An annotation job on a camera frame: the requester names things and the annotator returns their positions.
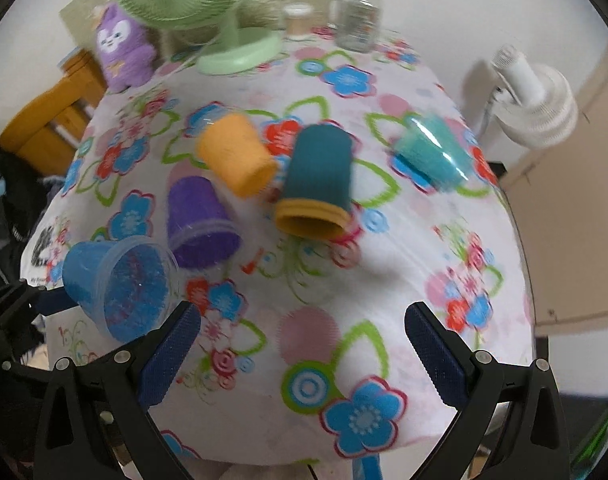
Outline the blue plastic cup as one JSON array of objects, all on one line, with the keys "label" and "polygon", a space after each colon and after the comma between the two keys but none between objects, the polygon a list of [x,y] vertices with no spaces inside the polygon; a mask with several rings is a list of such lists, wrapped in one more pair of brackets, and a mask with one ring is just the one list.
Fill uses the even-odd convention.
[{"label": "blue plastic cup", "polygon": [[179,302],[176,259],[147,236],[72,246],[62,280],[98,331],[120,344],[157,330]]}]

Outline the purple plastic cup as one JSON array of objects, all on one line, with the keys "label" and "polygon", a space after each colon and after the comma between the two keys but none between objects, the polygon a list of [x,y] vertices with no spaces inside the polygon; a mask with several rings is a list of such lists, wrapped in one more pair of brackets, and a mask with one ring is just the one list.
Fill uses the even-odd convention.
[{"label": "purple plastic cup", "polygon": [[211,181],[181,178],[167,198],[168,247],[180,268],[208,269],[239,250],[241,236]]}]

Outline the light teal plastic cup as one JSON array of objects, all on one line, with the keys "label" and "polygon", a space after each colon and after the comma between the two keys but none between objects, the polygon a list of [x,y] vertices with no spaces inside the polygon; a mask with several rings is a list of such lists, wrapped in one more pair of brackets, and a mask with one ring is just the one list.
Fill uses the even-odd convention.
[{"label": "light teal plastic cup", "polygon": [[472,156],[434,113],[405,118],[405,131],[393,144],[394,154],[438,191],[464,185],[473,172]]}]

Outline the dark teal yellow-rimmed cup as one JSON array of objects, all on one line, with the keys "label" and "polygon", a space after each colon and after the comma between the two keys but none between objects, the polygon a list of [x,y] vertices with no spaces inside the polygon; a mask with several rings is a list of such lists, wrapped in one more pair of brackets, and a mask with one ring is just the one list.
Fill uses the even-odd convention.
[{"label": "dark teal yellow-rimmed cup", "polygon": [[311,125],[296,138],[275,206],[277,228],[309,240],[334,240],[351,220],[353,142],[343,129]]}]

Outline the orange plastic cup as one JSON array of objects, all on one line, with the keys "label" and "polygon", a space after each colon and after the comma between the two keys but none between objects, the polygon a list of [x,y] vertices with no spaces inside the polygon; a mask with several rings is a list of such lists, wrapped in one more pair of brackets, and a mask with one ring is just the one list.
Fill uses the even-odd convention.
[{"label": "orange plastic cup", "polygon": [[188,116],[185,134],[195,139],[197,159],[240,198],[267,188],[278,171],[276,159],[241,110],[209,103]]}]

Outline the wooden chair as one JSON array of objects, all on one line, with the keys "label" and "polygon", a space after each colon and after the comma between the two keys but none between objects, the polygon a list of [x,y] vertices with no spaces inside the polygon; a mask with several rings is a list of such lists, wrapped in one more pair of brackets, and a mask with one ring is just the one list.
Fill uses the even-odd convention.
[{"label": "wooden chair", "polygon": [[0,148],[44,176],[63,176],[107,86],[93,54],[77,48],[61,63],[63,77],[30,101],[0,133]]}]

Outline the floral white tablecloth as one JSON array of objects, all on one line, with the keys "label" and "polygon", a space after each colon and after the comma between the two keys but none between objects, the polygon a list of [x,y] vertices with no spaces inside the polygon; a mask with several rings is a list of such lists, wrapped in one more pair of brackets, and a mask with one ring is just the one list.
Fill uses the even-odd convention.
[{"label": "floral white tablecloth", "polygon": [[[395,32],[371,53],[351,53],[319,29],[224,77],[201,74],[197,55],[182,53],[144,87],[107,93],[24,251],[22,277],[57,286],[66,252],[83,240],[163,240],[170,186],[208,177],[185,123],[212,102],[243,110],[281,167],[305,127],[346,130],[351,224],[331,242],[302,240],[273,222],[281,178],[251,200],[220,188],[241,247],[182,272],[180,290],[203,328],[152,411],[181,457],[318,465],[436,441],[453,412],[406,337],[414,301],[470,348],[532,361],[528,288],[506,202],[455,103]],[[393,152],[405,118],[429,113],[472,156],[469,180],[454,190],[433,188]]]}]

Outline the white floor fan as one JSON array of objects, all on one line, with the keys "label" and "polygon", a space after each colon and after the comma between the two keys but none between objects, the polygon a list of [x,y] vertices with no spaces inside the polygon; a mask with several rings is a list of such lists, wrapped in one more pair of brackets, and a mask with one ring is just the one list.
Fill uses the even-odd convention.
[{"label": "white floor fan", "polygon": [[508,139],[528,150],[543,150],[573,133],[578,106],[561,72],[531,64],[512,44],[502,46],[490,66],[500,80],[490,116]]}]

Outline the purple plush toy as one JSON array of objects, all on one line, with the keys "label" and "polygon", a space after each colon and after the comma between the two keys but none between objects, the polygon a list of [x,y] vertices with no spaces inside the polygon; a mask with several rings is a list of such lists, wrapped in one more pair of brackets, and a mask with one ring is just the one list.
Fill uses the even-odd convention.
[{"label": "purple plush toy", "polygon": [[113,2],[106,6],[95,44],[108,90],[123,92],[149,82],[154,75],[156,50],[146,28]]}]

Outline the green desk fan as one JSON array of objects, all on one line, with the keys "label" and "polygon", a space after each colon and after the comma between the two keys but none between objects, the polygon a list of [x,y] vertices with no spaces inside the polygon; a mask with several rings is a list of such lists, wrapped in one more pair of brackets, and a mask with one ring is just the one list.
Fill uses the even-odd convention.
[{"label": "green desk fan", "polygon": [[242,0],[117,0],[144,25],[164,30],[214,26],[217,36],[200,50],[197,68],[205,75],[246,72],[272,61],[282,50],[279,32],[266,27],[242,27]]}]

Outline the glass jar green lid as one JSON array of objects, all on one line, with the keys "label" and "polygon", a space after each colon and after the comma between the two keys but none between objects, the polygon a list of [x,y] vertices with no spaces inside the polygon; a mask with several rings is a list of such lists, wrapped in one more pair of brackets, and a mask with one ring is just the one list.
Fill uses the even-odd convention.
[{"label": "glass jar green lid", "polygon": [[380,34],[382,1],[336,0],[336,44],[358,53],[372,51]]}]

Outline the cotton swab container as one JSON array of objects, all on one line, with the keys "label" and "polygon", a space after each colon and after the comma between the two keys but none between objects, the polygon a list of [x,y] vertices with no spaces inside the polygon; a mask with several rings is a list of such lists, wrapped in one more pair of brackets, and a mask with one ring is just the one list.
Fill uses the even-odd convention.
[{"label": "cotton swab container", "polygon": [[288,40],[301,41],[311,35],[313,7],[309,3],[289,3],[283,8],[282,16],[284,35]]}]

